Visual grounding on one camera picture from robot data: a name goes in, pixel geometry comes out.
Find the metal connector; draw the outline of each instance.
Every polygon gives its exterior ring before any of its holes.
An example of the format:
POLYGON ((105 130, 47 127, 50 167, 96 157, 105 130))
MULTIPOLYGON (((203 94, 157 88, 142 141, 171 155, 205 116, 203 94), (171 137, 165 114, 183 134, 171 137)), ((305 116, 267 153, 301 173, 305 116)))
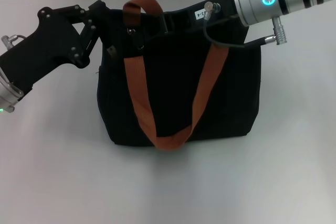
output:
POLYGON ((270 44, 277 40, 277 37, 275 35, 270 35, 268 37, 265 37, 265 43, 270 44))
POLYGON ((0 68, 0 110, 12 113, 15 110, 14 105, 23 96, 23 92, 9 82, 0 68))
POLYGON ((281 23, 280 17, 272 18, 274 35, 276 36, 277 45, 287 43, 284 27, 281 23))
POLYGON ((205 14, 204 19, 209 20, 212 13, 219 13, 221 11, 220 4, 212 3, 212 2, 206 2, 204 5, 205 14))
POLYGON ((22 35, 13 35, 13 36, 3 36, 1 37, 1 41, 3 44, 6 46, 7 50, 10 50, 11 48, 14 47, 13 42, 16 41, 18 38, 25 39, 25 36, 22 35))

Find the brown strap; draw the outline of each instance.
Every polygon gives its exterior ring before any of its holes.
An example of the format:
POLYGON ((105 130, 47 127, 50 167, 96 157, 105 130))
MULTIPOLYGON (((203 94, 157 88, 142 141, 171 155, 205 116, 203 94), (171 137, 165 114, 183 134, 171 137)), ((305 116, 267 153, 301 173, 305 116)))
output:
POLYGON ((156 0, 131 0, 123 7, 123 19, 126 26, 140 26, 141 8, 150 15, 160 16, 163 13, 156 0))
POLYGON ((157 137, 156 135, 155 120, 148 97, 143 57, 124 59, 128 88, 139 125, 157 148, 173 150, 182 147, 188 140, 203 115, 210 93, 222 71, 227 55, 228 48, 211 45, 193 102, 192 125, 169 137, 157 137))

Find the white label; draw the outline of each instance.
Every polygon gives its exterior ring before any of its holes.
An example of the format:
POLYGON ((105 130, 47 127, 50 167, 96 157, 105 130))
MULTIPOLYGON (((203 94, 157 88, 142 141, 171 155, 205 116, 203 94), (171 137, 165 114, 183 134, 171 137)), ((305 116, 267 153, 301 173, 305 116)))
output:
POLYGON ((195 12, 196 20, 204 18, 205 9, 198 10, 195 12))

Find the black cable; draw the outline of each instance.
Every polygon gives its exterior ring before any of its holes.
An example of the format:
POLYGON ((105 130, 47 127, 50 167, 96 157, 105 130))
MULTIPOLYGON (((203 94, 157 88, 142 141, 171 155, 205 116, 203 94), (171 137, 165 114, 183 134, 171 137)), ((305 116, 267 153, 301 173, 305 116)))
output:
POLYGON ((207 28, 207 24, 208 24, 208 21, 205 19, 204 22, 203 22, 203 33, 204 33, 204 36, 205 38, 210 41, 211 43, 215 44, 215 45, 218 45, 220 47, 235 47, 235 48, 245 48, 244 45, 237 45, 237 44, 228 44, 228 43, 222 43, 222 42, 219 42, 217 40, 214 40, 213 38, 211 38, 208 34, 208 32, 206 31, 206 28, 207 28))
POLYGON ((238 45, 238 44, 228 44, 228 43, 222 43, 222 42, 219 42, 217 40, 214 40, 213 38, 211 38, 209 36, 209 34, 207 33, 206 31, 206 28, 207 28, 207 24, 208 24, 208 20, 204 20, 203 22, 203 33, 204 33, 204 36, 205 38, 210 41, 211 43, 217 45, 217 46, 220 46, 220 47, 233 47, 233 48, 253 48, 253 47, 260 47, 260 46, 263 46, 263 45, 266 45, 266 41, 265 41, 265 37, 263 38, 260 38, 260 39, 256 39, 256 40, 253 40, 253 41, 250 41, 248 43, 245 43, 243 45, 238 45))
POLYGON ((26 39, 26 37, 25 36, 23 36, 23 35, 16 35, 18 38, 21 38, 21 39, 26 39))

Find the cable connector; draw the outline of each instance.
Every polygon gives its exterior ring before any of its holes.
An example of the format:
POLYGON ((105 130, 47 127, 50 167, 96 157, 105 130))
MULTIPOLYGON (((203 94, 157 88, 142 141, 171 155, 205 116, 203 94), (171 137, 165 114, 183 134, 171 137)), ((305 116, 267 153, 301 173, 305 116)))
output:
POLYGON ((13 35, 13 36, 3 36, 1 38, 1 41, 3 42, 3 44, 6 46, 7 50, 10 50, 11 48, 14 47, 13 42, 16 41, 18 38, 22 38, 25 39, 25 36, 22 35, 13 35))
POLYGON ((282 45, 287 43, 286 33, 284 27, 281 23, 280 17, 272 18, 274 35, 276 36, 277 45, 282 45))
POLYGON ((221 10, 220 4, 212 3, 212 2, 206 2, 204 5, 205 14, 204 19, 209 20, 212 13, 218 13, 221 10))

